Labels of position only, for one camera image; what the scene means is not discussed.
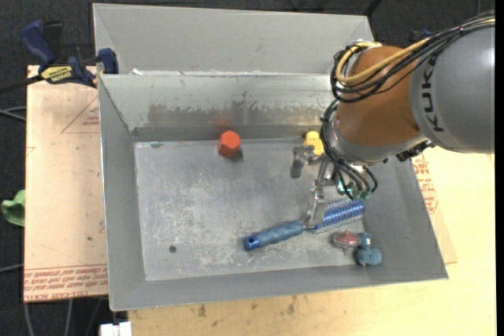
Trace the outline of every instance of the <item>yellow object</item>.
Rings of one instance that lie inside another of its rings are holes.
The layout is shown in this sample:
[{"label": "yellow object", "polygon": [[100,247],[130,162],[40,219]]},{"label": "yellow object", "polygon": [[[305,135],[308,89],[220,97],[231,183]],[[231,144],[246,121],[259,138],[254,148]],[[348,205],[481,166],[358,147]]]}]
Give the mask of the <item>yellow object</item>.
[{"label": "yellow object", "polygon": [[50,79],[54,83],[59,80],[72,77],[72,66],[61,66],[61,65],[50,66],[42,73],[40,73],[40,75],[44,79],[46,80]]},{"label": "yellow object", "polygon": [[313,154],[320,156],[324,153],[324,145],[322,144],[321,137],[316,131],[309,131],[306,133],[304,146],[313,146]]}]

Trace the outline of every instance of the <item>small object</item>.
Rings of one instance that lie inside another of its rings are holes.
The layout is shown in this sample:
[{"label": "small object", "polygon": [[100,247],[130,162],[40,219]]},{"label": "small object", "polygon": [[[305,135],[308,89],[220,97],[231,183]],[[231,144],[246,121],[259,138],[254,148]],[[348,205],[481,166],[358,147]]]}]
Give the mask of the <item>small object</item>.
[{"label": "small object", "polygon": [[357,252],[355,253],[357,258],[357,262],[361,266],[376,266],[381,263],[381,252],[377,248],[365,247],[365,248],[357,248]]},{"label": "small object", "polygon": [[99,336],[132,336],[133,328],[131,322],[104,323],[100,325]]},{"label": "small object", "polygon": [[359,238],[361,239],[360,248],[371,248],[371,234],[369,232],[361,232]]},{"label": "small object", "polygon": [[348,254],[349,248],[357,248],[361,244],[361,237],[354,232],[339,231],[333,234],[332,242],[335,246],[341,248],[345,255]]},{"label": "small object", "polygon": [[9,223],[24,227],[24,190],[17,192],[12,201],[2,202],[2,213]]},{"label": "small object", "polygon": [[324,153],[324,144],[321,141],[321,136],[317,131],[309,131],[306,133],[304,146],[313,146],[313,155],[320,156]]},{"label": "small object", "polygon": [[241,145],[240,137],[234,131],[225,131],[220,135],[217,143],[217,151],[224,157],[233,157]]},{"label": "small object", "polygon": [[252,249],[276,244],[277,242],[285,241],[286,239],[300,235],[304,230],[305,226],[301,221],[289,221],[277,227],[269,228],[255,235],[245,237],[243,239],[243,248],[245,248],[246,251],[251,251]]},{"label": "small object", "polygon": [[332,202],[325,210],[322,223],[313,227],[313,230],[320,234],[353,223],[362,219],[364,211],[364,202],[360,200],[343,199]]},{"label": "small object", "polygon": [[[62,29],[63,26],[59,22],[43,24],[41,20],[37,20],[26,25],[21,31],[20,40],[23,45],[42,59],[42,64],[39,66],[40,79],[51,84],[77,83],[95,87],[96,75],[87,70],[88,62],[101,62],[104,73],[118,73],[116,54],[110,48],[100,50],[98,56],[87,61],[81,61],[80,52],[77,50],[78,57],[71,56],[63,61],[63,57],[59,54]],[[53,52],[49,43],[56,46],[57,53]]]},{"label": "small object", "polygon": [[291,178],[297,179],[301,177],[302,168],[313,156],[313,146],[300,146],[292,149],[294,159],[291,164]]}]

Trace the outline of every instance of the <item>yellow cable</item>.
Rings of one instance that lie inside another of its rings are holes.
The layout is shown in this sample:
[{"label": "yellow cable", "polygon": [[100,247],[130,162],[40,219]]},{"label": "yellow cable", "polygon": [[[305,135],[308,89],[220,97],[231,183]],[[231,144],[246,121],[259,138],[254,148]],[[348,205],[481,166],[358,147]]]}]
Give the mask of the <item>yellow cable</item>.
[{"label": "yellow cable", "polygon": [[407,48],[400,50],[399,52],[383,59],[381,62],[378,62],[377,64],[371,66],[370,68],[367,68],[365,71],[360,72],[356,75],[352,76],[344,76],[342,75],[341,71],[343,70],[343,66],[347,62],[347,60],[350,58],[350,56],[353,54],[354,51],[358,50],[362,46],[370,47],[370,46],[375,46],[375,42],[357,42],[355,43],[341,58],[339,61],[338,65],[336,66],[336,71],[335,71],[335,78],[341,82],[341,83],[346,83],[349,86],[354,84],[357,81],[366,79],[367,77],[370,77],[373,73],[379,71],[382,69],[384,66],[387,66],[389,63],[392,61],[395,61],[396,59],[399,59],[400,57],[403,57],[404,55],[413,52],[414,50],[417,50],[421,46],[423,46],[430,37],[422,39],[418,42],[415,42],[413,45],[408,46]]}]

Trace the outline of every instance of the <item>orange object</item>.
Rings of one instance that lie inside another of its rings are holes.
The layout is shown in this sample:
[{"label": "orange object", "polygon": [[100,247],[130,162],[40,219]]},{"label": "orange object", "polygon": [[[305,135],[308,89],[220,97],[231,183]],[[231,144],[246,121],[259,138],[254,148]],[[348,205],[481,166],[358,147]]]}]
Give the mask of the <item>orange object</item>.
[{"label": "orange object", "polygon": [[217,151],[224,157],[233,157],[239,149],[241,139],[234,131],[225,131],[220,135]]}]

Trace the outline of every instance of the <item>green object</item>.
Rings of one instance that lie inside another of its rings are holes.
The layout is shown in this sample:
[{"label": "green object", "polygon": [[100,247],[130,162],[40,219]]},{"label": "green object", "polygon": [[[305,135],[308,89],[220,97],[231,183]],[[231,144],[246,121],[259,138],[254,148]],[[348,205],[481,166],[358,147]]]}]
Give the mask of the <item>green object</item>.
[{"label": "green object", "polygon": [[24,190],[17,192],[12,201],[2,202],[2,213],[9,223],[24,227]]}]

